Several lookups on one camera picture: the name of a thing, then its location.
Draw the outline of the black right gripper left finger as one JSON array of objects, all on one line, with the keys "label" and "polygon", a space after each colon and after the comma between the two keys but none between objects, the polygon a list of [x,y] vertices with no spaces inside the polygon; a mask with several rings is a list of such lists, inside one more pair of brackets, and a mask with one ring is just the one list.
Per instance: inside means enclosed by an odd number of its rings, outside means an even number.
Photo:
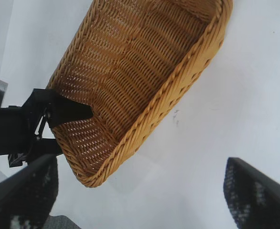
[{"label": "black right gripper left finger", "polygon": [[44,155],[0,182],[0,229],[43,228],[58,195],[58,166]]}]

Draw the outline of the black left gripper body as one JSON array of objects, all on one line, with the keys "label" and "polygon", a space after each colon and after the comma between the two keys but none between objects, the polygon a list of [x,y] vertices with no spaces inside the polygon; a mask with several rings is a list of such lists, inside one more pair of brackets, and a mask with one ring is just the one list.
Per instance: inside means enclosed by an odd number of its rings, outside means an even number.
[{"label": "black left gripper body", "polygon": [[38,141],[47,123],[48,96],[53,90],[34,89],[22,106],[0,108],[0,156],[10,167],[20,167],[39,158]]}]

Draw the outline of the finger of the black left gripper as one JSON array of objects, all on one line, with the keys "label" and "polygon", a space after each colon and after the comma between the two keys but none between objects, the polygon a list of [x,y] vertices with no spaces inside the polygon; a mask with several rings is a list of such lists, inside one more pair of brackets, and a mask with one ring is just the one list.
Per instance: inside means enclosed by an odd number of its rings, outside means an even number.
[{"label": "finger of the black left gripper", "polygon": [[61,147],[59,146],[56,139],[50,139],[50,138],[42,138],[38,141],[38,156],[44,156],[44,155],[54,155],[59,156],[62,155],[63,151]]},{"label": "finger of the black left gripper", "polygon": [[75,102],[56,92],[50,92],[46,117],[51,129],[65,123],[87,120],[93,116],[93,111],[89,105]]}]

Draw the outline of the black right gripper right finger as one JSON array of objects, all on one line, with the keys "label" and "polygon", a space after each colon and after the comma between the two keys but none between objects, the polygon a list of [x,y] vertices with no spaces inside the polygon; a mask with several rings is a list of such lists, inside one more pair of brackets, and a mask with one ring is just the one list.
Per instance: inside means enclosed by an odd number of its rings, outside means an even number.
[{"label": "black right gripper right finger", "polygon": [[239,229],[280,229],[280,184],[244,160],[228,158],[223,193]]}]

